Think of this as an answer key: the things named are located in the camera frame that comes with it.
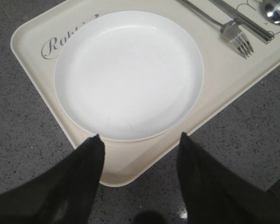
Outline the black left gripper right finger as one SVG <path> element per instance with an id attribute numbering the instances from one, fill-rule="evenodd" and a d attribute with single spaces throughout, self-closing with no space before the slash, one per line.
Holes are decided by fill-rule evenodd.
<path id="1" fill-rule="evenodd" d="M 231 172 L 186 133 L 177 172 L 189 224 L 280 224 L 280 199 Z"/>

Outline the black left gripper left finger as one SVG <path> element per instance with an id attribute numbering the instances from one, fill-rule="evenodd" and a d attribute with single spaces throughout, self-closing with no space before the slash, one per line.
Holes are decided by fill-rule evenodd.
<path id="1" fill-rule="evenodd" d="M 0 224 L 86 224 L 99 186 L 105 145 L 99 135 L 39 177 L 0 194 Z"/>

